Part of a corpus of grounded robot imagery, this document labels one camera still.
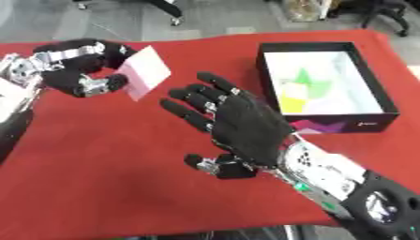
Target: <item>black fingertip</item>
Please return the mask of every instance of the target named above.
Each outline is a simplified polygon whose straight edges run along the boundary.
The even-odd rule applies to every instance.
[[[184,100],[187,95],[188,91],[182,88],[174,88],[169,91],[169,96],[180,100]]]
[[[171,105],[172,105],[171,101],[167,98],[162,98],[159,103],[160,103],[160,106],[162,106],[162,108],[164,108],[168,111],[172,108],[171,107]]]
[[[108,88],[111,92],[123,88],[128,83],[128,78],[126,77],[126,75],[123,74],[113,74],[108,76],[107,78],[109,80]]]
[[[184,162],[191,168],[199,170],[197,165],[203,161],[203,157],[196,154],[188,154],[184,158]]]
[[[188,114],[188,109],[175,102],[172,102],[167,98],[164,98],[160,101],[160,106],[181,118],[184,118]]]
[[[216,75],[208,71],[199,71],[197,72],[197,79],[206,82],[214,83]]]
[[[201,91],[203,91],[205,89],[205,86],[202,84],[190,84],[187,86],[187,90],[191,91],[191,92],[196,92],[196,93],[200,93]]]

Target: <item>red tablecloth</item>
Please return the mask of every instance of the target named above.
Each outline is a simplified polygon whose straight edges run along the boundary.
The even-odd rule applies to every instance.
[[[0,239],[89,238],[331,223],[315,204],[269,175],[219,181],[191,170],[185,153],[214,156],[209,137],[163,111],[168,89],[210,70],[261,93],[255,59],[267,41],[353,41],[401,116],[380,134],[308,137],[420,190],[420,83],[371,31],[278,33],[152,44],[172,76],[140,102],[123,92],[79,99],[49,91],[0,169]],[[2,44],[30,53],[36,43]]]

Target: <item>chair leg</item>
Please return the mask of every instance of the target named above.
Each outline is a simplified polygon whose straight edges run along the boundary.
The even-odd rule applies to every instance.
[[[147,0],[147,2],[173,16],[171,19],[172,26],[177,26],[183,22],[182,11],[176,5],[170,4],[165,0]]]
[[[387,8],[381,9],[379,13],[383,16],[393,19],[395,22],[401,25],[402,30],[397,33],[400,37],[408,36],[410,26],[409,23],[402,16],[398,15],[398,13],[396,13],[395,11]]]
[[[378,16],[379,11],[377,9],[372,10],[367,16],[366,18],[362,21],[362,28],[368,28],[368,25],[370,24],[370,22],[376,17]]]
[[[405,12],[405,5],[401,4],[401,3],[384,3],[383,4],[386,8],[391,8],[391,9],[395,9],[397,11],[398,15],[404,15]]]

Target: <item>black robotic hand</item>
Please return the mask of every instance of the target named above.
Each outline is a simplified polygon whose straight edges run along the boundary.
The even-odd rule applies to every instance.
[[[46,62],[62,65],[58,69],[43,71],[44,83],[77,98],[114,92],[125,86],[128,80],[121,74],[101,80],[92,80],[87,74],[102,68],[118,69],[135,52],[127,45],[92,38],[63,41],[34,49],[37,54],[50,53],[45,57]]]
[[[213,86],[191,84],[172,89],[169,95],[198,112],[167,98],[160,104],[198,130],[211,133],[213,143],[229,153],[216,159],[190,154],[186,164],[220,179],[253,177],[259,168],[275,168],[279,148],[293,132],[281,113],[212,73],[199,72],[197,78]]]

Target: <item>black box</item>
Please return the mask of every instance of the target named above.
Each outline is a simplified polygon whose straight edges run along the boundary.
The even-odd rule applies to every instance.
[[[302,133],[379,132],[397,107],[351,42],[274,42],[257,68],[268,103]]]

